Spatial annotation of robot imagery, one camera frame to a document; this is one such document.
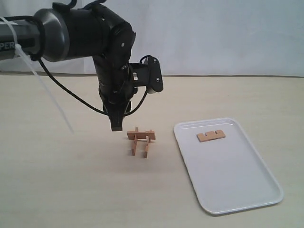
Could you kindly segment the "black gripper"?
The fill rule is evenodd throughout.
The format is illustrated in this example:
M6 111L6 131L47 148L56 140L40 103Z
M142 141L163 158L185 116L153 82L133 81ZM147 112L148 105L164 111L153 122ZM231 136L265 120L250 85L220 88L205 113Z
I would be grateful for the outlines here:
M130 54L94 55L99 94L109 113L112 132L123 130L123 116L131 111L131 99L138 89L132 82Z

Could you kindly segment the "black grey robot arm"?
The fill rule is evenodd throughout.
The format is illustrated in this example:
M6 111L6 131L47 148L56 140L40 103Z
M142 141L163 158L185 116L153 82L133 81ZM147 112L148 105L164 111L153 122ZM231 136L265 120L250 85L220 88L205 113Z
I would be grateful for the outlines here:
M32 61L60 62L91 57L98 92L112 131L123 129L123 119L134 95L131 50L135 32L130 23L95 0L82 8L54 2L33 16L4 17L0 24L0 58L16 57L16 47Z

